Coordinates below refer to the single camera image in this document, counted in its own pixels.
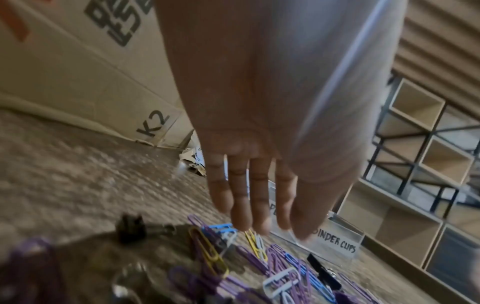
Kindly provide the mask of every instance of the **wooden surface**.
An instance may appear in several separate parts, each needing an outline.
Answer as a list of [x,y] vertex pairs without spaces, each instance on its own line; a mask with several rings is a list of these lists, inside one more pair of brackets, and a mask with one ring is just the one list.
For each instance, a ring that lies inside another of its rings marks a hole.
[[[9,111],[0,111],[0,197],[1,259],[27,237],[48,237],[58,244],[73,303],[107,303],[113,274],[139,259],[154,266],[164,296],[177,301],[164,281],[165,270],[196,267],[190,259],[187,215],[195,213],[211,224],[228,220],[211,205],[205,178],[179,163],[178,151]],[[123,212],[173,223],[178,235],[120,247],[111,231]],[[298,247],[265,238],[273,241],[305,257]],[[246,245],[243,235],[237,243]],[[226,259],[234,276],[260,287],[264,277],[235,251]],[[385,304],[437,303],[367,250],[342,271]]]

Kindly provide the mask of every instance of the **wood grain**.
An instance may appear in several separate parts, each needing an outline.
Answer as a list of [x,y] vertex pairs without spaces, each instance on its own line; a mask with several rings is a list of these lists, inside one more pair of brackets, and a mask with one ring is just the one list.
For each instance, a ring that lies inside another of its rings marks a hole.
[[[22,239],[48,237],[58,245],[73,303],[107,303],[113,274],[128,262],[149,262],[161,282],[173,265],[198,267],[190,259],[187,215],[211,224],[228,218],[214,210],[205,179],[187,172],[178,153],[0,111],[0,258]],[[178,236],[118,246],[111,232],[123,212],[173,223]],[[274,236],[265,242],[306,256]],[[243,235],[237,244],[247,245]],[[226,260],[234,276],[261,286],[264,277],[234,250]],[[385,304],[437,303],[367,250],[341,271]],[[165,297],[182,301],[167,284],[163,288]],[[326,303],[319,296],[314,302]]]

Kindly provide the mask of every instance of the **skin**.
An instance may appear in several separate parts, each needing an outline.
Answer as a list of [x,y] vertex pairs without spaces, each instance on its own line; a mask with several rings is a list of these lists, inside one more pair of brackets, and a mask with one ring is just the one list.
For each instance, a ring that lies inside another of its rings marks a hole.
[[269,232],[272,159],[278,224],[299,239],[311,235],[359,176],[406,1],[389,2],[312,128],[295,148],[294,142],[376,2],[156,2],[168,61],[202,146],[212,201],[230,214],[234,227]]

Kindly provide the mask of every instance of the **pile of paper clips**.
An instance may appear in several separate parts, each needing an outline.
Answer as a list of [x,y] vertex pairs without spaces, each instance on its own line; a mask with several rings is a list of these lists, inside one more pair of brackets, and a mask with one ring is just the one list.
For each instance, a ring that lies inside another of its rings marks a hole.
[[[193,224],[189,230],[192,253],[201,261],[201,274],[195,275],[177,266],[169,271],[168,277],[179,291],[192,300],[210,297],[212,303],[218,303],[233,296],[236,302],[272,303],[280,300],[283,304],[309,304],[312,301],[312,289],[315,289],[330,303],[358,302],[342,290],[332,291],[317,278],[318,274],[305,261],[295,258],[277,244],[265,248],[261,236],[249,230],[245,236],[253,253],[240,245],[236,246],[236,250],[267,276],[262,283],[263,292],[259,292],[231,276],[223,260],[224,254],[238,237],[238,231],[232,224],[206,225],[196,215],[189,215],[188,219]],[[224,291],[225,296],[220,295],[219,289]]]

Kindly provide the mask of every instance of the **finger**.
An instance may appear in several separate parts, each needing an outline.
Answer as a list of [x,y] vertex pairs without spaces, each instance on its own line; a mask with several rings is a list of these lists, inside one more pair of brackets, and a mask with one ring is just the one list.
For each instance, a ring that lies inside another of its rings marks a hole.
[[253,158],[250,160],[248,170],[253,228],[262,235],[268,235],[272,225],[269,205],[269,169],[271,162],[271,158]]
[[249,160],[241,156],[228,156],[228,183],[233,194],[231,223],[240,231],[252,226],[252,211],[247,193],[247,166]]
[[222,213],[230,212],[234,198],[225,178],[224,156],[204,151],[206,181],[214,206]]
[[282,160],[276,160],[275,169],[276,220],[281,229],[290,229],[290,210],[297,194],[297,176]]

